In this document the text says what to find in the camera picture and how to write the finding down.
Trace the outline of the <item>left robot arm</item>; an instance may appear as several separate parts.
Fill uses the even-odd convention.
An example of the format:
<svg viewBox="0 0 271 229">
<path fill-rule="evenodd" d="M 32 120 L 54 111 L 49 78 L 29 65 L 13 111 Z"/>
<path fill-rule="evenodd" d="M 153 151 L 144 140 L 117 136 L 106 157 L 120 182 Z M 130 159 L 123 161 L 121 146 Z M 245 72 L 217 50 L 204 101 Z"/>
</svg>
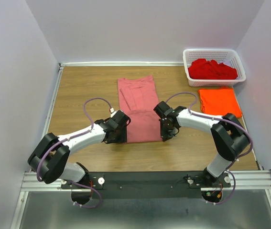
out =
<svg viewBox="0 0 271 229">
<path fill-rule="evenodd" d="M 51 184 L 62 179 L 71 181 L 77 188 L 84 188 L 89 185 L 89 171 L 81 163 L 69 163 L 69 156 L 93 144 L 126 143 L 130 123 L 131 118 L 118 110 L 109 118 L 96 120 L 70 134 L 48 133 L 29 156 L 28 164 L 39 181 Z"/>
</svg>

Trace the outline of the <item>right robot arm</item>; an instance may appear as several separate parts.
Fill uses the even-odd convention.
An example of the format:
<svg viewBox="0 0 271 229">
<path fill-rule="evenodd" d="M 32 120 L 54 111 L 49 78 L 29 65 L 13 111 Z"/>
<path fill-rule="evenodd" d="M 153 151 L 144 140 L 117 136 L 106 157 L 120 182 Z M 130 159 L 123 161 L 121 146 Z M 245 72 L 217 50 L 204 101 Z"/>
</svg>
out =
<svg viewBox="0 0 271 229">
<path fill-rule="evenodd" d="M 173 109 L 165 101 L 158 103 L 153 110 L 159 116 L 162 141 L 175 137 L 181 127 L 211 134 L 217 154 L 199 177 L 205 186 L 217 184 L 225 170 L 245 155 L 243 151 L 248 146 L 253 147 L 249 133 L 231 113 L 218 116 L 195 112 L 183 106 Z"/>
</svg>

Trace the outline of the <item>pink t-shirt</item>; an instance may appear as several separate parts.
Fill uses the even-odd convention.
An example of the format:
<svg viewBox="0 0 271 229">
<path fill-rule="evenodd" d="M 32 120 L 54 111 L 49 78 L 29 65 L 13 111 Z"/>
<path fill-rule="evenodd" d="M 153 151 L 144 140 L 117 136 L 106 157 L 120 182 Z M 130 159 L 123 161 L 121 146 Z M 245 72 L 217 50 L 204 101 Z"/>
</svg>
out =
<svg viewBox="0 0 271 229">
<path fill-rule="evenodd" d="M 153 77 L 119 78 L 118 94 L 120 110 L 131 119 L 127 126 L 127 142 L 161 141 L 159 117 L 153 110 L 159 103 Z"/>
</svg>

